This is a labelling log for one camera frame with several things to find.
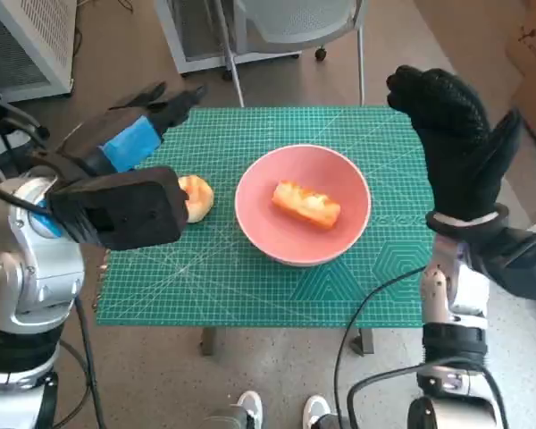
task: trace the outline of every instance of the shoe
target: shoe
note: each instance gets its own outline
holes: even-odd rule
[[[326,414],[331,414],[328,401],[319,395],[314,395],[304,405],[302,429],[311,429],[312,425]]]
[[[254,419],[254,428],[262,429],[262,400],[260,395],[255,391],[245,391],[240,395],[237,405],[245,409],[249,416]]]

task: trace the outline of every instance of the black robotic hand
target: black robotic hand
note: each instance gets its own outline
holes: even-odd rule
[[[491,130],[477,95],[441,69],[403,65],[387,86],[389,105],[411,118],[423,143],[435,210],[467,222],[494,212],[518,149],[519,113],[509,112]]]

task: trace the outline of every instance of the table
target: table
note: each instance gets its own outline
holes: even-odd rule
[[[203,176],[215,190],[214,209],[177,243],[113,252],[100,284],[99,324],[343,327],[370,290],[430,258],[424,214],[432,199],[422,147],[408,118],[386,106],[198,108],[164,139],[141,167],[164,164]],[[372,193],[362,238],[315,268],[265,257],[234,215],[242,173],[264,153],[296,143],[348,156]],[[421,326],[417,277],[378,295],[356,325]]]

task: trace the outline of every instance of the bread roll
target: bread roll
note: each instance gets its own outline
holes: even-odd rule
[[[286,213],[329,230],[338,220],[341,207],[325,194],[303,189],[292,181],[281,181],[272,202]]]
[[[179,186],[188,194],[188,223],[203,220],[214,204],[213,189],[203,179],[190,175],[179,178]]]

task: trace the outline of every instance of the toast piece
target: toast piece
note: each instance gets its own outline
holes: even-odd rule
[[[325,194],[304,189],[293,181],[281,181],[272,202],[289,215],[329,230],[338,220],[341,207]]]

